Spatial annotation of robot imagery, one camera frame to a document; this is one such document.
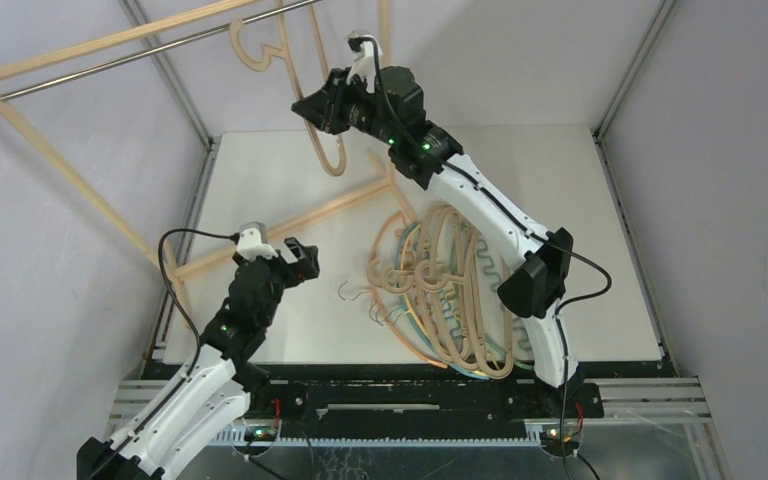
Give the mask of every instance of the gray wall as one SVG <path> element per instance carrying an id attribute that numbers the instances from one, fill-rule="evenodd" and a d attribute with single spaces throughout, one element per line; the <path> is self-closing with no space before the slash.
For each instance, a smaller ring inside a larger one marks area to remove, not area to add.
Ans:
<path id="1" fill-rule="evenodd" d="M 0 64 L 128 26 L 112 0 L 2 0 Z M 150 63 L 15 103 L 149 241 L 179 224 L 200 146 Z M 74 478 L 160 292 L 157 270 L 0 118 L 0 479 Z"/>
<path id="2" fill-rule="evenodd" d="M 686 1 L 608 139 L 683 367 L 768 478 L 768 1 Z"/>
<path id="3" fill-rule="evenodd" d="M 161 18 L 212 0 L 141 1 L 152 18 Z M 493 126 L 596 122 L 659 0 L 390 3 L 393 61 L 413 69 L 434 122 Z M 161 37 L 171 40 L 271 4 L 259 2 Z M 331 68 L 354 58 L 347 33 L 377 32 L 376 4 L 326 0 L 316 5 Z M 304 10 L 285 17 L 301 85 L 309 94 L 323 81 L 311 23 Z M 259 58 L 258 42 L 279 41 L 276 22 L 247 25 L 241 38 Z M 252 72 L 234 55 L 227 35 L 175 49 L 170 57 L 212 132 L 302 128 L 287 107 L 295 98 L 281 61 L 266 72 Z"/>

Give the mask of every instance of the white wall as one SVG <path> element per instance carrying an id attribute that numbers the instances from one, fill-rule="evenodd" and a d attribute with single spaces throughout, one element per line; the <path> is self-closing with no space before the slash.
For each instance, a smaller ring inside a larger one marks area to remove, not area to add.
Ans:
<path id="1" fill-rule="evenodd" d="M 580 361 L 660 359 L 652 323 L 587 126 L 454 127 L 449 132 L 463 144 L 482 174 L 516 204 L 522 205 L 528 215 L 551 230 L 567 228 L 575 238 L 575 251 L 611 272 L 614 286 L 610 292 L 589 302 L 572 304 L 565 313 L 567 337 L 575 357 Z M 226 134 L 222 137 L 198 227 L 208 232 L 231 232 L 251 220 L 276 225 L 352 188 L 368 184 L 377 178 L 371 162 L 365 158 L 368 147 L 374 148 L 380 158 L 387 159 L 381 142 L 359 132 L 346 135 L 349 166 L 346 175 L 333 178 L 320 167 L 304 131 Z M 328 144 L 325 148 L 329 154 L 335 153 L 336 147 Z M 235 179 L 253 169 L 259 169 L 259 179 L 263 181 L 241 189 Z M 293 175 L 287 175 L 288 169 L 292 169 Z M 440 201 L 410 180 L 402 178 L 400 184 L 420 217 Z M 315 282 L 287 293 L 266 342 L 252 361 L 333 364 L 419 361 L 389 329 L 370 321 L 370 296 L 344 302 L 337 295 L 343 282 L 347 282 L 344 295 L 354 295 L 367 288 L 370 248 L 381 226 L 396 211 L 396 200 L 383 195 L 290 233 L 304 243 L 319 246 L 322 273 Z M 282 240 L 272 239 L 275 247 L 281 247 Z M 198 237 L 193 242 L 191 258 L 222 248 L 225 243 Z M 379 258 L 384 263 L 391 262 L 395 248 L 395 237 L 385 235 L 379 245 Z M 448 257 L 448 250 L 444 251 L 440 260 Z M 196 325 L 203 327 L 213 318 L 217 306 L 227 295 L 234 270 L 233 262 L 227 262 L 187 282 Z M 489 281 L 482 279 L 479 284 L 483 286 L 481 305 L 487 334 L 494 335 L 501 343 L 502 319 L 498 315 L 497 297 L 491 292 Z M 605 279 L 592 268 L 574 261 L 570 264 L 566 285 L 572 297 L 599 290 L 605 285 Z M 398 305 L 394 296 L 382 293 L 381 298 L 388 305 L 388 312 Z M 412 338 L 414 344 L 420 344 L 406 325 L 397 322 L 397 327 Z M 192 344 L 192 333 L 184 327 L 184 322 L 173 320 L 164 361 L 182 363 L 192 354 Z M 533 358 L 531 352 L 515 353 L 521 358 Z"/>
<path id="2" fill-rule="evenodd" d="M 0 1 L 0 64 L 128 26 L 114 1 Z M 149 241 L 179 224 L 200 146 L 152 65 L 15 103 Z M 74 478 L 159 295 L 142 254 L 0 118 L 0 479 Z"/>
<path id="3" fill-rule="evenodd" d="M 206 0 L 142 0 L 152 18 Z M 413 69 L 429 116 L 440 125 L 581 124 L 595 127 L 634 54 L 659 0 L 393 0 L 393 61 Z M 344 37 L 377 32 L 377 2 L 324 0 L 316 5 L 331 68 L 354 55 Z M 262 12 L 258 2 L 161 35 L 166 40 Z M 286 15 L 302 87 L 322 86 L 305 10 Z M 278 42 L 274 19 L 245 27 L 255 58 Z M 170 53 L 211 132 L 298 130 L 284 65 L 245 67 L 227 34 Z"/>
<path id="4" fill-rule="evenodd" d="M 768 478 L 768 1 L 684 2 L 608 147 L 676 356 Z"/>

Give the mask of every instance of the pile of wooden hangers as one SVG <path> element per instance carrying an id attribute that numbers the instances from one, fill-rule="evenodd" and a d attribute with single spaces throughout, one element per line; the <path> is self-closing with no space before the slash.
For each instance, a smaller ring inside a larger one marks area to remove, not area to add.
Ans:
<path id="1" fill-rule="evenodd" d="M 486 251 L 487 246 L 478 230 L 454 207 L 434 206 L 421 222 L 397 232 L 399 245 L 395 261 L 392 265 L 382 265 L 375 252 L 386 227 L 397 217 L 398 214 L 391 217 L 375 242 L 373 258 L 367 266 L 367 280 L 375 288 L 399 298 L 405 310 L 402 315 L 408 317 L 417 335 L 437 358 L 428 358 L 420 352 L 388 318 L 399 340 L 429 363 L 450 366 L 471 377 L 500 379 L 507 376 L 515 364 L 530 368 L 514 358 L 510 311 L 502 309 L 504 346 L 499 346 L 485 333 L 476 250 L 483 246 Z M 452 237 L 448 264 L 439 260 L 444 229 L 451 232 Z M 378 292 L 373 291 L 373 295 L 380 306 Z"/>

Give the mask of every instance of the red wire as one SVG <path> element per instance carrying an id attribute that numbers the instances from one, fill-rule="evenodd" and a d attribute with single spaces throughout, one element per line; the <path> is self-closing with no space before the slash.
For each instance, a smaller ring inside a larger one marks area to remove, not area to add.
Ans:
<path id="1" fill-rule="evenodd" d="M 276 398 L 269 403 L 275 404 L 275 422 L 272 424 L 273 428 L 278 428 L 278 421 L 281 419 L 281 399 Z"/>
<path id="2" fill-rule="evenodd" d="M 584 407 L 580 402 L 575 403 L 575 409 L 578 410 L 578 431 L 584 429 Z"/>

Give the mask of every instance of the wooden clothes rack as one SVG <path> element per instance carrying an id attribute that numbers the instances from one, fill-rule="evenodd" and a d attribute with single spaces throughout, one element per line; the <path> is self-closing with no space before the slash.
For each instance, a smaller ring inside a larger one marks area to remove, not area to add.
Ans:
<path id="1" fill-rule="evenodd" d="M 0 66 L 0 81 L 8 78 L 17 77 L 23 74 L 34 72 L 51 65 L 67 62 L 77 58 L 81 58 L 92 53 L 96 53 L 102 50 L 109 49 L 111 47 L 121 45 L 126 42 L 139 40 L 151 35 L 158 34 L 173 28 L 180 27 L 192 22 L 196 22 L 202 19 L 206 19 L 221 13 L 231 11 L 233 9 L 253 4 L 261 0 L 221 0 L 219 2 L 205 5 L 187 12 L 172 15 L 170 17 L 150 22 L 144 25 L 133 27 L 127 30 L 123 30 L 118 33 L 107 35 L 95 40 L 90 40 L 84 43 L 73 45 L 70 47 L 55 50 L 42 55 L 30 57 L 18 62 L 10 63 Z M 299 86 L 298 75 L 295 67 L 292 63 L 292 57 L 290 55 L 290 45 L 286 32 L 286 26 L 284 24 L 284 13 L 296 8 L 307 7 L 310 19 L 313 26 L 313 33 L 317 45 L 317 51 L 319 60 L 322 67 L 323 75 L 327 75 L 328 67 L 326 64 L 325 51 L 322 47 L 322 38 L 320 34 L 319 23 L 316 18 L 313 5 L 320 0 L 302 0 L 293 4 L 284 5 L 282 0 L 276 0 L 276 8 L 269 10 L 254 17 L 249 17 L 244 20 L 237 20 L 224 27 L 224 30 L 230 30 L 232 34 L 232 44 L 235 52 L 240 59 L 251 69 L 255 71 L 264 71 L 269 68 L 269 64 L 273 57 L 282 59 L 288 71 L 291 84 L 293 85 L 294 93 L 297 97 L 302 95 L 301 87 Z M 384 49 L 383 63 L 389 64 L 390 60 L 390 1 L 389 0 L 377 0 L 378 6 L 378 25 L 379 25 L 379 42 Z M 240 28 L 244 23 L 254 22 L 271 16 L 278 18 L 279 29 L 281 33 L 281 46 L 274 47 L 271 45 L 262 45 L 263 57 L 259 61 L 251 60 L 242 50 L 242 46 L 239 45 L 239 41 L 234 41 L 237 38 L 236 34 L 239 33 Z M 105 218 L 107 218 L 127 239 L 130 241 L 143 255 L 146 256 L 152 265 L 159 268 L 158 258 L 156 256 L 155 249 L 151 244 L 143 238 L 134 228 L 128 223 L 125 217 L 118 212 L 107 199 L 104 198 L 93 186 L 78 172 L 72 164 L 51 144 L 51 142 L 40 132 L 30 121 L 28 121 L 19 110 L 13 105 L 8 103 L 8 100 L 34 93 L 44 88 L 50 88 L 66 81 L 71 81 L 76 78 L 81 78 L 97 71 L 106 70 L 115 66 L 150 56 L 154 53 L 159 53 L 169 48 L 174 48 L 178 45 L 183 45 L 191 41 L 197 41 L 200 38 L 205 38 L 209 34 L 213 35 L 224 31 L 223 27 L 215 27 L 201 34 L 189 35 L 183 37 L 176 42 L 169 42 L 160 47 L 155 47 L 148 51 L 143 51 L 140 54 L 131 55 L 129 57 L 123 57 L 116 59 L 105 64 L 97 65 L 89 69 L 79 70 L 70 75 L 54 79 L 43 84 L 38 84 L 23 90 L 1 93 L 0 92 L 0 115 L 19 133 L 21 134 L 30 145 L 37 150 L 69 183 L 72 184 L 81 195 L 86 198 L 93 207 L 98 210 Z M 314 151 L 317 157 L 322 163 L 325 170 L 333 175 L 338 176 L 342 173 L 346 163 L 346 153 L 340 143 L 340 160 L 336 167 L 329 163 L 324 157 L 325 154 L 319 143 L 319 138 L 312 126 L 306 124 L 306 128 L 311 137 L 311 142 L 314 147 Z M 360 187 L 352 192 L 349 192 L 343 196 L 340 196 L 334 200 L 331 200 L 324 205 L 320 205 L 312 210 L 305 212 L 301 215 L 295 216 L 287 221 L 273 225 L 268 229 L 268 237 L 270 239 L 284 236 L 294 230 L 299 230 L 308 227 L 314 223 L 325 220 L 332 217 L 348 208 L 352 208 L 369 199 L 377 197 L 378 195 L 389 193 L 399 202 L 405 216 L 410 221 L 416 221 L 416 213 L 408 203 L 407 199 L 396 185 L 393 166 L 389 165 L 385 167 L 380 160 L 372 153 L 368 152 L 370 159 L 375 162 L 376 169 L 381 175 L 381 178 L 371 182 L 368 185 Z M 163 251 L 165 256 L 165 267 L 182 305 L 188 311 L 191 311 L 190 302 L 186 293 L 185 282 L 191 280 L 199 275 L 202 275 L 211 269 L 227 262 L 231 259 L 234 248 L 224 248 L 217 250 L 213 253 L 207 254 L 192 262 L 188 262 L 185 265 L 177 265 L 175 257 L 172 255 L 172 247 L 167 241 L 163 245 Z"/>

